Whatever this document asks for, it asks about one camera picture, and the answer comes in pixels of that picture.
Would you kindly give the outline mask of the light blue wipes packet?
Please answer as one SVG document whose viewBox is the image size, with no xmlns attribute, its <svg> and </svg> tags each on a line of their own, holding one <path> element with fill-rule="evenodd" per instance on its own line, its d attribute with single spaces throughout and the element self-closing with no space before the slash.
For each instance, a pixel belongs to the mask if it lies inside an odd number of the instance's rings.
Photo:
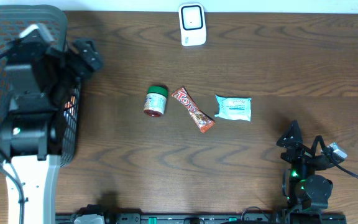
<svg viewBox="0 0 358 224">
<path fill-rule="evenodd" d="M 251 121 L 252 98 L 235 98 L 215 95 L 218 102 L 218 113 L 214 116 L 228 120 Z"/>
</svg>

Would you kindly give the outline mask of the green lid jar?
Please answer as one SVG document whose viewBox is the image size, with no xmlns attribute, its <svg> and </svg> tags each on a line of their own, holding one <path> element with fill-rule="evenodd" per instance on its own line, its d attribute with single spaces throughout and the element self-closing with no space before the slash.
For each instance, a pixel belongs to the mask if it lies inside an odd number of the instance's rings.
<svg viewBox="0 0 358 224">
<path fill-rule="evenodd" d="M 162 86 L 150 86 L 144 103 L 144 113 L 151 117 L 161 117 L 165 113 L 168 91 Z"/>
</svg>

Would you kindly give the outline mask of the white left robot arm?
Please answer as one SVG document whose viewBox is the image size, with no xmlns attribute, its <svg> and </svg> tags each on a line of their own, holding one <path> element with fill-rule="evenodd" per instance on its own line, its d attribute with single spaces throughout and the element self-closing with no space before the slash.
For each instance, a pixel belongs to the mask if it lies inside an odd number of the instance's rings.
<svg viewBox="0 0 358 224">
<path fill-rule="evenodd" d="M 10 102 L 0 124 L 10 223 L 55 223 L 59 171 L 75 154 L 81 84 L 102 65 L 89 39 L 65 51 L 41 40 L 12 47 Z"/>
</svg>

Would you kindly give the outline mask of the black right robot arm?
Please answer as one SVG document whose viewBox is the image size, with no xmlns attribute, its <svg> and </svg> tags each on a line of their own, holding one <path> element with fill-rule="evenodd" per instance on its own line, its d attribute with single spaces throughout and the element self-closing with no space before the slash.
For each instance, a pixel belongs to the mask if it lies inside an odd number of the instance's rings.
<svg viewBox="0 0 358 224">
<path fill-rule="evenodd" d="M 291 165 L 283 175 L 282 192 L 288 205 L 288 209 L 282 212 L 284 220 L 291 223 L 300 215 L 320 217 L 328 207 L 333 183 L 317 175 L 316 171 L 333 166 L 329 160 L 331 149 L 321 136 L 315 137 L 311 147 L 305 146 L 297 120 L 290 123 L 276 145 L 286 149 L 280 158 Z"/>
</svg>

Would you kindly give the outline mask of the orange Top candy bar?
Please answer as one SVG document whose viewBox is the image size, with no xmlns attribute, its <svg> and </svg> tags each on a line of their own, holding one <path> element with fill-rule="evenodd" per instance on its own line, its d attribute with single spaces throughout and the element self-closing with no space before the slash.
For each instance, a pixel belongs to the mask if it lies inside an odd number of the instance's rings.
<svg viewBox="0 0 358 224">
<path fill-rule="evenodd" d="M 202 133 L 214 126 L 215 122 L 209 116 L 204 114 L 193 101 L 184 87 L 181 87 L 172 93 L 172 97 L 178 100 L 189 112 L 193 121 Z"/>
</svg>

